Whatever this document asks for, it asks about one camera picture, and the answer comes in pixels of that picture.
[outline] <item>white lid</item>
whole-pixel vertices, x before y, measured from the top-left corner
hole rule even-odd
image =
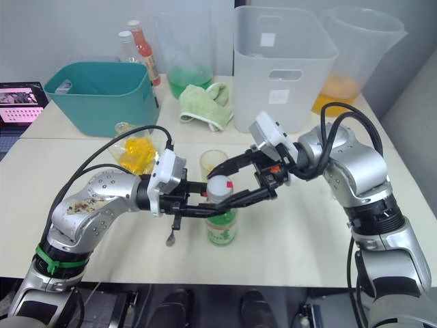
[[[128,21],[128,26],[130,27],[131,31],[136,31],[141,28],[139,20],[136,19]]]
[[[218,204],[234,192],[232,181],[227,176],[213,176],[206,185],[208,200]]]
[[[120,37],[120,41],[124,43],[133,42],[134,37],[130,31],[121,31],[118,33],[118,36]]]

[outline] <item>small glass cup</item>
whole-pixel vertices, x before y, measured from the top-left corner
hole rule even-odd
[[[228,159],[227,155],[221,150],[212,149],[204,152],[200,156],[200,171],[201,179],[203,182],[207,182],[206,178],[208,174],[219,164]]]

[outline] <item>yellow object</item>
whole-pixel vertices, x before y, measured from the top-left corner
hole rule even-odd
[[[320,114],[322,107],[332,102],[341,102],[351,105],[360,92],[361,87],[355,80],[331,73],[326,79],[322,91],[315,100],[312,110],[314,113]],[[326,116],[338,116],[346,111],[348,110],[339,106],[329,107],[326,110]]]
[[[127,139],[125,149],[125,152],[118,158],[118,163],[122,167],[133,174],[145,174],[153,170],[156,150],[149,139]]]

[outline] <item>green cable tie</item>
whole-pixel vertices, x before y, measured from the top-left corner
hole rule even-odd
[[[35,249],[36,255],[41,257],[41,259],[47,263],[47,271],[52,275],[54,274],[59,268],[62,269],[71,269],[71,268],[77,268],[84,266],[88,263],[88,259],[78,262],[60,262],[60,261],[54,261],[45,251],[42,250],[40,245]]]

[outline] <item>orange liquid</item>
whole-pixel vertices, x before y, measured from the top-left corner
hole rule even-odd
[[[313,112],[320,114],[322,107],[332,102],[341,102],[351,105],[360,92],[361,87],[353,79],[331,73],[326,79],[322,91],[315,100]],[[340,106],[329,107],[326,110],[326,116],[338,116],[346,111],[348,110]]]
[[[346,103],[346,104],[352,105],[352,103],[355,101],[356,97],[357,96],[355,96],[353,98],[342,99],[342,98],[334,98],[334,97],[326,96],[324,94],[319,94],[319,96],[315,100],[312,111],[314,113],[320,115],[320,113],[322,111],[322,107],[324,105],[326,105],[328,103],[332,103],[332,102],[341,102],[341,103]],[[348,111],[346,108],[343,108],[340,106],[332,106],[326,110],[326,116],[337,117],[338,115],[345,113],[346,111]]]

